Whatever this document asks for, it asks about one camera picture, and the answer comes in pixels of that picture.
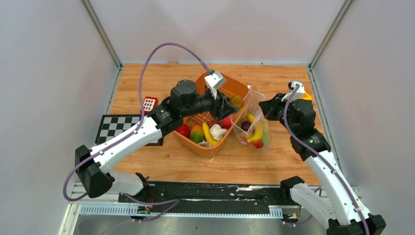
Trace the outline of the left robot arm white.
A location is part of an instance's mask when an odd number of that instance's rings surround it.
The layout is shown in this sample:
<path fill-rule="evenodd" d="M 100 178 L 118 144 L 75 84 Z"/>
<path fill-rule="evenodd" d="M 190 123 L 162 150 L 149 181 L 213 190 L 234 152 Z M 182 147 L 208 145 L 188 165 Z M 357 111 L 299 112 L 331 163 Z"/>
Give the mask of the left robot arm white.
<path fill-rule="evenodd" d="M 226 83 L 224 78 L 205 79 L 205 83 L 205 93 L 198 94 L 195 82 L 179 81 L 171 89 L 170 96 L 142 116 L 136 125 L 100 145 L 78 147 L 75 151 L 76 174 L 86 195 L 97 198 L 114 190 L 129 194 L 138 202 L 145 202 L 150 196 L 150 189 L 145 186 L 144 177 L 138 173 L 114 171 L 114 166 L 141 147 L 175 131 L 183 124 L 185 117 L 209 112 L 213 118 L 222 120 L 238 111 L 219 91 Z"/>

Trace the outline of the red orange peach toy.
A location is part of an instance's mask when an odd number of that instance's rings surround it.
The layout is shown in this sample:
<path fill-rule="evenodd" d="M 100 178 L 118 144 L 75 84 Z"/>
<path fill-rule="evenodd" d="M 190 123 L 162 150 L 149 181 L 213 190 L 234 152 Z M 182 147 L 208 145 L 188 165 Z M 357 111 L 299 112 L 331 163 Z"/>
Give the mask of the red orange peach toy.
<path fill-rule="evenodd" d="M 264 143 L 261 139 L 259 139 L 257 141 L 251 142 L 250 146 L 254 147 L 255 149 L 262 149 L 264 146 Z"/>

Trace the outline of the yellow banana toy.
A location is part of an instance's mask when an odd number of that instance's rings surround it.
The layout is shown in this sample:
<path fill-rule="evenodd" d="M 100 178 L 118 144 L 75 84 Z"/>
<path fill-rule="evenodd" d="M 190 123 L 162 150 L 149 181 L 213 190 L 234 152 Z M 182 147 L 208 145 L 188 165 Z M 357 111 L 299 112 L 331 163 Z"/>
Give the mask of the yellow banana toy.
<path fill-rule="evenodd" d="M 261 139 L 263 135 L 263 127 L 260 120 L 256 120 L 253 114 L 246 114 L 246 118 L 254 125 L 254 134 L 247 139 L 248 143 Z"/>

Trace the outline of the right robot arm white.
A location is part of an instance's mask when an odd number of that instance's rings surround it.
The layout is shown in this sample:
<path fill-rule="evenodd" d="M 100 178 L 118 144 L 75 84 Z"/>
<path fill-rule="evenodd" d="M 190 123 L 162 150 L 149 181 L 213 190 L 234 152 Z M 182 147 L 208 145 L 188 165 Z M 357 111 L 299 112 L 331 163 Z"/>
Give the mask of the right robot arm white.
<path fill-rule="evenodd" d="M 305 207 L 325 228 L 328 235 L 379 235 L 386 222 L 374 215 L 352 190 L 341 172 L 324 135 L 315 128 L 316 112 L 311 100 L 288 100 L 278 93 L 259 106 L 269 121 L 279 121 L 290 133 L 294 151 L 319 179 L 329 201 L 326 202 L 298 176 L 281 181 L 279 197 L 285 204 Z"/>

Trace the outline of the clear zip top bag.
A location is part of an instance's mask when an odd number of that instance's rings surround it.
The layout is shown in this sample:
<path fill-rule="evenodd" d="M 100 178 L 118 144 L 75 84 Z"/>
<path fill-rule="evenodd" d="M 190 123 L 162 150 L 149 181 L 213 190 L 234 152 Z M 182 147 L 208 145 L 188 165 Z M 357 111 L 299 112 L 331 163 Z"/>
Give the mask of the clear zip top bag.
<path fill-rule="evenodd" d="M 259 103 L 265 95 L 248 85 L 248 93 L 243 98 L 244 106 L 231 117 L 231 125 L 238 140 L 251 148 L 261 151 L 271 149 L 271 130 Z"/>

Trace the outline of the dark purple fig toy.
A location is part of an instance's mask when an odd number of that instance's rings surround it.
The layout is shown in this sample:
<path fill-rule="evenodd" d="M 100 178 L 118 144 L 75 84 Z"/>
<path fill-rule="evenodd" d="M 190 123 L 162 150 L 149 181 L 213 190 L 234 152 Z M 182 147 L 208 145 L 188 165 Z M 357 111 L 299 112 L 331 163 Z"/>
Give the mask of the dark purple fig toy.
<path fill-rule="evenodd" d="M 244 121 L 244 122 L 242 122 L 242 124 L 240 125 L 240 128 L 243 130 L 243 131 L 245 131 L 245 132 L 248 132 L 249 131 L 249 129 L 250 129 L 250 127 L 251 127 L 251 122 L 250 121 Z"/>

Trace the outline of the green apple toy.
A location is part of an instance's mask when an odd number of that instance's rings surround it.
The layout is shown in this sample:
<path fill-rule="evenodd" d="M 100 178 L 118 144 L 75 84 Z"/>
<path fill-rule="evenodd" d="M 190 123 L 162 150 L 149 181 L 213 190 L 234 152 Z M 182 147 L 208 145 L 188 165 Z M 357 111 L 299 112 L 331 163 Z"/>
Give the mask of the green apple toy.
<path fill-rule="evenodd" d="M 263 135 L 261 137 L 261 140 L 262 140 L 264 146 L 266 146 L 267 143 L 269 142 L 269 136 L 266 133 L 263 133 Z"/>

